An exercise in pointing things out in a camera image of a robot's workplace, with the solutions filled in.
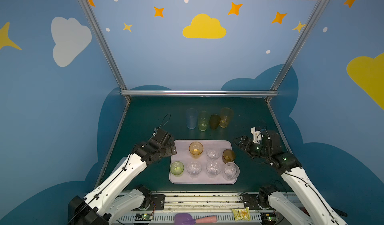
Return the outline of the amber dimpled glass front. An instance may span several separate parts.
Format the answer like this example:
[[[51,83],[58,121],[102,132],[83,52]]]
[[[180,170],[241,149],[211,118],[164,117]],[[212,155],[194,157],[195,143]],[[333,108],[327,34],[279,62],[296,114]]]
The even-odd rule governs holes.
[[[230,149],[226,149],[223,151],[222,153],[222,161],[227,164],[227,163],[231,163],[231,162],[234,162],[236,159],[236,154],[233,150],[230,150]]]

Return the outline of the tall yellow-green glass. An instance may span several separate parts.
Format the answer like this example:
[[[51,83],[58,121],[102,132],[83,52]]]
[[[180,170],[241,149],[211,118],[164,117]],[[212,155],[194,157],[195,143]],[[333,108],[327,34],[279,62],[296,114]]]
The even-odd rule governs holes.
[[[180,161],[173,162],[170,166],[170,172],[174,176],[180,176],[184,172],[184,164]]]

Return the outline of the clear faceted glass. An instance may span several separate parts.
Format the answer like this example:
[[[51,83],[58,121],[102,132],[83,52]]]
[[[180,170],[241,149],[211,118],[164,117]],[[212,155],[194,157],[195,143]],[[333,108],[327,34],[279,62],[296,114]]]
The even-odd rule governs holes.
[[[206,151],[206,155],[210,160],[217,160],[221,156],[219,149],[210,148]]]
[[[223,168],[223,176],[227,181],[234,181],[240,175],[240,168],[233,162],[226,163]]]
[[[217,160],[209,160],[206,165],[206,170],[208,177],[215,178],[221,173],[222,167]]]
[[[199,176],[202,171],[202,164],[198,161],[191,161],[187,164],[187,173],[188,175],[195,179]]]

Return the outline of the short yellow glass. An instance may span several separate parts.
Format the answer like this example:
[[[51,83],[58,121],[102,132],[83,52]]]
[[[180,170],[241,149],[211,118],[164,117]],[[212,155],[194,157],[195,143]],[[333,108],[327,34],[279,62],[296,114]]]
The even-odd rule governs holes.
[[[204,146],[200,142],[192,142],[189,145],[189,152],[192,158],[198,159],[204,151]]]

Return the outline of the dark amber dimpled glass back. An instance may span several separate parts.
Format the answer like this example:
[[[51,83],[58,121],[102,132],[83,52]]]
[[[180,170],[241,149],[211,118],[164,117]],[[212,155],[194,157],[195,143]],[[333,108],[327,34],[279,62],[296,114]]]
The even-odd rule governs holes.
[[[210,116],[210,128],[211,130],[216,130],[221,122],[221,117],[217,114]]]

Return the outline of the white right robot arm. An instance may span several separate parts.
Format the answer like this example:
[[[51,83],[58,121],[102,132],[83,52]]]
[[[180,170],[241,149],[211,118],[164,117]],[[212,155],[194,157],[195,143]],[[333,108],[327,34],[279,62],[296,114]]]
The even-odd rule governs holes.
[[[261,187],[257,197],[262,210],[273,209],[292,225],[344,225],[345,215],[339,215],[316,189],[302,164],[291,153],[285,152],[280,135],[272,130],[251,129],[251,137],[234,139],[234,144],[252,159],[264,159],[289,185],[304,206],[301,210],[294,205],[277,187]]]

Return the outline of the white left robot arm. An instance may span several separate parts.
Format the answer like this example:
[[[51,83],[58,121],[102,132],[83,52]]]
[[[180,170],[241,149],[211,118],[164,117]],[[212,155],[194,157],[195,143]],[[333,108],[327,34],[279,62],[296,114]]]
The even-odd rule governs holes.
[[[150,193],[133,189],[120,197],[124,188],[150,164],[176,155],[174,137],[162,130],[147,142],[136,144],[124,162],[99,186],[83,198],[69,203],[69,225],[110,225],[127,212],[143,205]]]

